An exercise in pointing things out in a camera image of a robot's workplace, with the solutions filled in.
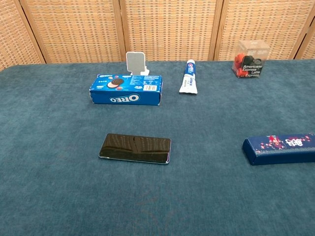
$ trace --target white phone stand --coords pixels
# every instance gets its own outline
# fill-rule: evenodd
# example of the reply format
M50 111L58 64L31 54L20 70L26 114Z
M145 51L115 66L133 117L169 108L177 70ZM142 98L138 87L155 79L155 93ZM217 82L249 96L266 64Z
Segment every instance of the white phone stand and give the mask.
M143 52L127 52L127 71L131 75L149 75L149 70L146 67L146 57Z

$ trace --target oreo box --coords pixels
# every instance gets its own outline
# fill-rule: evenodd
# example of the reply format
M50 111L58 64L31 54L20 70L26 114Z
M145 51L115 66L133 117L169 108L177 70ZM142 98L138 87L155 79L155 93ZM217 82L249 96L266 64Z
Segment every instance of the oreo box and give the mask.
M315 162L315 135L249 137L243 143L243 150L252 165Z
M159 105L161 95L160 75L98 75L90 87L97 104Z

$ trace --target toothpaste tube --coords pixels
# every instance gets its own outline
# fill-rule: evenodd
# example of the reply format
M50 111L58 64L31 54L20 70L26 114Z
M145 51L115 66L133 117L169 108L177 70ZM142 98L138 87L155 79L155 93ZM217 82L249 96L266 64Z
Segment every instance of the toothpaste tube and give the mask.
M184 78L183 78L183 84L181 88L179 89L179 92L197 94L195 73L196 73L195 61L188 60L186 64Z

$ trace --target black phone screen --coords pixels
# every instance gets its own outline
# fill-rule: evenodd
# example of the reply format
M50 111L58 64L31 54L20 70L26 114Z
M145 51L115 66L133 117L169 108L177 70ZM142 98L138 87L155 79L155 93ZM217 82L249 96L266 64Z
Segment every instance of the black phone screen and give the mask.
M170 139L107 134L99 157L168 164L170 150Z

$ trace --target cookie image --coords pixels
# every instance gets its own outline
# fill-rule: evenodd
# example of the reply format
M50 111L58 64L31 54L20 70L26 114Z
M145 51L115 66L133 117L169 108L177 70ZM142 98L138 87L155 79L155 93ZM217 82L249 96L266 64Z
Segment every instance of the cookie image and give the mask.
M119 85L121 85L122 83L124 82L123 79L113 79L111 82L109 82L107 84L107 86L110 88L110 89L114 89L114 88L117 88Z
M114 85L121 85L123 82L124 82L123 79L114 79L114 80L112 80L111 83Z
M110 89L114 89L114 88L117 88L119 85L114 85L114 84L112 84L112 82L109 82L109 83L107 84L107 86L108 86Z

